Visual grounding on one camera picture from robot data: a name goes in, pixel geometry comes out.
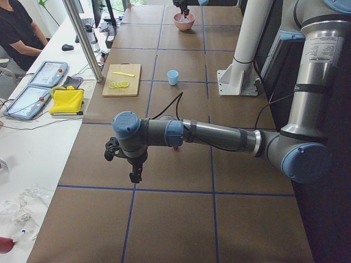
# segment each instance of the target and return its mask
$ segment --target cutting board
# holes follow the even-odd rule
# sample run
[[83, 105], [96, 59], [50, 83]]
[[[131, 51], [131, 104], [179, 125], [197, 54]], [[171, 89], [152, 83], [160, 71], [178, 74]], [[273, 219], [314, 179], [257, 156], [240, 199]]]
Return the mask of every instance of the cutting board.
[[[139, 92], [139, 79], [140, 79], [140, 64], [111, 64], [107, 73], [103, 97], [136, 97]], [[134, 74], [135, 77], [128, 77], [113, 72], [119, 71], [128, 74]], [[128, 88], [115, 88], [109, 87], [111, 82], [128, 81]]]

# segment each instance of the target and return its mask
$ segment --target bowl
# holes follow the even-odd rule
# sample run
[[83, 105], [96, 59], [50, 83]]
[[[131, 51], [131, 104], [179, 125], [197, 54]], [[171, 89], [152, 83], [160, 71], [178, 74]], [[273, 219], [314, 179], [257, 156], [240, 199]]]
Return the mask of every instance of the bowl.
[[193, 26], [195, 22], [195, 16], [193, 14], [189, 14], [184, 18], [184, 14], [178, 13], [173, 17], [175, 26], [179, 28], [181, 31], [189, 30]]

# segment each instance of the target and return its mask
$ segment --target black shirt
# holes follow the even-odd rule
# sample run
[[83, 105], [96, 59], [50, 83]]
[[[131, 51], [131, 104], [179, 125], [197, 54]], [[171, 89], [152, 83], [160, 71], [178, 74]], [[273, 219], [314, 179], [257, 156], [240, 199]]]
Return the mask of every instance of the black shirt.
[[44, 45], [34, 34], [31, 28], [33, 20], [23, 5], [18, 0], [9, 0], [9, 3], [13, 12], [0, 7], [0, 45], [21, 68], [28, 70], [37, 57], [22, 55], [10, 44], [22, 40], [24, 45], [37, 49], [43, 49]]

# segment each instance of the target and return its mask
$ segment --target white desk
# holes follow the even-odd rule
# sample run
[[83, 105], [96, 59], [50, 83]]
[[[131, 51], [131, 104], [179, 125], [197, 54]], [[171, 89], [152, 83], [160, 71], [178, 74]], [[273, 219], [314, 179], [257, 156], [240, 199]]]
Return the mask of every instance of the white desk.
[[[107, 50], [105, 45], [106, 36], [103, 33], [95, 33], [99, 38], [100, 48]], [[68, 72], [59, 84], [63, 83], [66, 76], [78, 73], [88, 62], [81, 45], [75, 43], [75, 38], [76, 33], [71, 21], [67, 18], [28, 70], [28, 73], [34, 73], [46, 60], [68, 63]], [[74, 50], [62, 51], [61, 46], [63, 44], [72, 44]], [[84, 78], [81, 88], [85, 90], [85, 103], [82, 109], [85, 111], [92, 97], [96, 81], [91, 70], [86, 70], [78, 76]], [[24, 89], [30, 78], [30, 76], [24, 77], [10, 99], [14, 99]], [[52, 105], [53, 100], [50, 100], [44, 107], [43, 112], [48, 111]], [[0, 116], [3, 116], [3, 111], [4, 108], [1, 109]], [[33, 186], [55, 190], [81, 126], [82, 120], [79, 119], [80, 117], [74, 116], [70, 117], [72, 119], [70, 121], [63, 121], [67, 119], [66, 116], [52, 117], [47, 112], [34, 121], [16, 121], [8, 117], [0, 118], [5, 126], [19, 129], [34, 128], [54, 121], [63, 121], [35, 130], [15, 130], [5, 127], [0, 129], [0, 159], [4, 160], [10, 169], [10, 174], [0, 170], [0, 203], [16, 198], [23, 190]], [[11, 234], [7, 227], [0, 224], [0, 236], [10, 237]], [[25, 262], [33, 245], [34, 241], [28, 244], [15, 245], [9, 253], [0, 254], [0, 262]]]

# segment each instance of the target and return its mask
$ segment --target computer mouse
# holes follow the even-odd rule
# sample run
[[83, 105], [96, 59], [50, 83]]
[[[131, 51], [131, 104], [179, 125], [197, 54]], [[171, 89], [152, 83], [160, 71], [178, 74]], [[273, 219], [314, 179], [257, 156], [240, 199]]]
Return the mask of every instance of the computer mouse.
[[74, 48], [75, 48], [74, 46], [68, 45], [68, 44], [64, 44], [64, 45], [62, 46], [62, 50], [63, 50], [63, 51], [73, 50]]

